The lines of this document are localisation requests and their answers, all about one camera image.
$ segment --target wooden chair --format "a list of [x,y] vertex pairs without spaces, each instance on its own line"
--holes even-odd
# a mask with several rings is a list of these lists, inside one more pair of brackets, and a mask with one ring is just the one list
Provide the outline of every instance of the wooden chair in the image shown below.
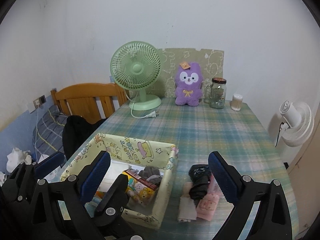
[[84,83],[66,87],[59,92],[51,90],[53,102],[61,112],[67,116],[71,114],[80,115],[91,124],[101,119],[95,98],[100,99],[103,112],[108,118],[115,112],[112,97],[118,97],[118,102],[121,106],[127,101],[125,93],[127,91],[113,83]]

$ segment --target black cord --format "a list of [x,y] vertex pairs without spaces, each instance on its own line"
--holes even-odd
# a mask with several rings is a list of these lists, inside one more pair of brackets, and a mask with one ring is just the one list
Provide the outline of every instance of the black cord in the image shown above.
[[283,124],[284,124],[284,122],[281,122],[281,124],[280,124],[280,126],[279,126],[278,138],[277,138],[277,143],[276,143],[276,146],[275,146],[275,147],[277,147],[277,145],[278,145],[279,135],[280,135],[280,131],[281,131],[281,125],[283,125]]

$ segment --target silver screw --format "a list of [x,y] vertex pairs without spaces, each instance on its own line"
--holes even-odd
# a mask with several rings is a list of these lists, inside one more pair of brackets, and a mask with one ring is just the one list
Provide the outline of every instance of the silver screw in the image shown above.
[[106,214],[108,216],[113,216],[116,213],[116,210],[114,208],[107,208],[106,209]]
[[45,180],[44,179],[41,179],[41,180],[39,180],[39,182],[38,182],[38,184],[41,186],[41,185],[43,185],[45,183]]
[[250,178],[250,176],[248,176],[248,175],[244,175],[244,176],[242,177],[242,179],[243,179],[245,182],[251,181],[251,178]]
[[130,240],[143,240],[141,236],[133,236]]
[[69,181],[75,181],[76,178],[77,178],[76,175],[70,175],[70,176],[68,177],[68,180],[69,180]]
[[277,180],[277,179],[275,179],[275,180],[273,181],[273,183],[274,183],[276,186],[280,186],[280,181]]

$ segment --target jar handle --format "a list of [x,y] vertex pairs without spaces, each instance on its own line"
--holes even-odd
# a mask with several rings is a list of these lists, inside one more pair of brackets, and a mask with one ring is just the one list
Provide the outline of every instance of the jar handle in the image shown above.
[[210,88],[211,89],[211,86],[212,86],[212,84],[210,84],[210,85],[207,85],[206,87],[205,87],[205,89],[204,89],[204,98],[205,99],[207,99],[207,100],[210,100],[210,97],[211,97],[211,91],[209,92],[209,94],[208,94],[208,88]]

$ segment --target plaid tablecloth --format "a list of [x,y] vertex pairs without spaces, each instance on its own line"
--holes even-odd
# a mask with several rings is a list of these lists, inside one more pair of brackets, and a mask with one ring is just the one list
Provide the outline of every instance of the plaid tablecloth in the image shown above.
[[[188,176],[190,167],[197,163],[208,163],[209,153],[219,151],[226,162],[235,166],[241,175],[249,175],[260,182],[270,183],[273,179],[281,181],[289,205],[292,234],[296,236],[299,229],[298,213],[288,174],[269,135],[248,105],[242,104],[242,109],[236,112],[230,108],[227,101],[225,108],[220,110],[212,109],[204,103],[197,107],[176,106],[174,101],[174,98],[164,98],[161,106],[156,109],[159,116],[148,119],[133,118],[127,103],[94,133],[175,143],[179,147],[177,176],[160,230],[132,226],[147,240],[212,239],[233,208],[225,199],[219,200],[211,222],[197,220],[178,223],[177,215],[182,186],[185,182],[191,181]],[[133,113],[136,116],[144,116],[150,111]],[[258,206],[258,203],[253,206],[239,239],[247,237]]]

